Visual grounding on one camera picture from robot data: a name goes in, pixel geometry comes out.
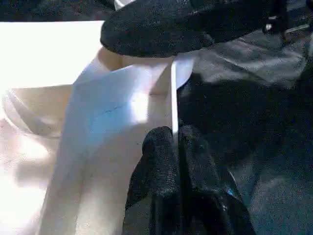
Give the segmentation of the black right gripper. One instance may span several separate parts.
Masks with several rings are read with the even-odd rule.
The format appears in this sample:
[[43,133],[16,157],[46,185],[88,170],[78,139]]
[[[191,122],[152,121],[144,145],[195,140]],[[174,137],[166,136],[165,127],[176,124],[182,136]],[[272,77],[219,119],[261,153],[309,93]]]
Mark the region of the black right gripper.
[[264,34],[284,34],[288,28],[286,0],[274,0],[270,14],[263,27]]

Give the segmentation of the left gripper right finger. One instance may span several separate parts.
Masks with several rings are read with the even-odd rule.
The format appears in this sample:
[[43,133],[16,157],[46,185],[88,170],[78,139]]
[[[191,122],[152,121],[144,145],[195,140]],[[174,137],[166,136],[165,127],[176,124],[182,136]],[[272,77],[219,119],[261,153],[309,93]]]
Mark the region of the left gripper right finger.
[[187,235],[253,235],[235,180],[194,126],[179,130],[183,213]]

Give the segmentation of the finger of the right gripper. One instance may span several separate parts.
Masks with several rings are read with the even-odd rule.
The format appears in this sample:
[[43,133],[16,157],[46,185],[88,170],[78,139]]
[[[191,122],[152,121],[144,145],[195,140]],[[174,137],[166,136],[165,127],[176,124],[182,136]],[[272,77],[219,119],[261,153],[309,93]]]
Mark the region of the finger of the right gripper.
[[135,57],[169,57],[224,43],[267,19],[264,0],[136,0],[101,27],[101,44]]

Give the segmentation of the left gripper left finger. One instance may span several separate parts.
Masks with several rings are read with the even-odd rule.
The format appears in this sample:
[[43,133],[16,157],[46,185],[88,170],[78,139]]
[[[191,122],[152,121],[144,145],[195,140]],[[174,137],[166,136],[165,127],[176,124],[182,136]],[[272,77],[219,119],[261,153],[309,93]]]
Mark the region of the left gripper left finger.
[[178,235],[181,232],[178,158],[172,131],[152,129],[142,144],[127,193],[122,234]]

